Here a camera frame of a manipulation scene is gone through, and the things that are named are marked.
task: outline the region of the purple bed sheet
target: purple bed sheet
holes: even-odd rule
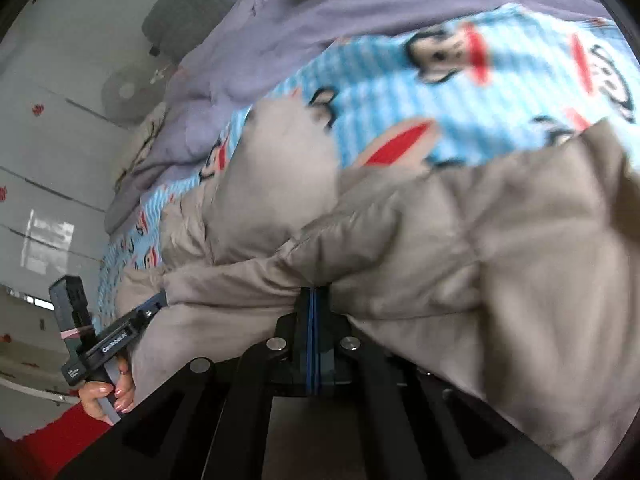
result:
[[[256,102],[336,38],[395,35],[510,2],[562,20],[609,17],[599,0],[238,0],[169,82],[164,127],[111,203],[106,231],[130,227],[147,193],[199,167],[233,111]]]

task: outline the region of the gray pillow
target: gray pillow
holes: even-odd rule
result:
[[[201,44],[237,0],[158,0],[142,32],[176,64]]]

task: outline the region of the monkey print blanket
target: monkey print blanket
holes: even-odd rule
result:
[[[564,142],[604,117],[640,166],[638,63],[616,25],[602,18],[563,22],[509,4],[393,38],[338,38],[270,95],[292,92],[326,116],[343,167],[482,164]],[[199,174],[159,187],[135,228],[108,247],[98,329],[114,318],[122,269],[161,263],[164,205],[224,169],[249,110],[212,136]]]

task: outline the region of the metal screw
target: metal screw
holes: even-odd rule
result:
[[[349,335],[342,338],[340,346],[345,350],[357,350],[360,348],[360,340],[357,337]]]
[[[195,374],[202,374],[211,368],[211,364],[208,359],[198,357],[189,363],[189,368]]]
[[[284,350],[287,346],[287,342],[281,337],[272,337],[267,341],[267,348],[269,350]]]

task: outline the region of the hand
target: hand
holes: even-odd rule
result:
[[[136,392],[136,386],[133,383],[133,376],[129,371],[129,364],[123,357],[118,357],[118,369],[120,370],[120,379],[116,384],[116,402],[113,405],[117,412],[129,413],[133,409],[133,397]],[[107,383],[99,383],[98,381],[90,381],[85,383],[82,388],[78,390],[80,402],[87,415],[97,418],[103,422],[106,422],[110,426],[113,423],[102,412],[100,404],[97,399],[106,397],[113,390],[113,386]]]

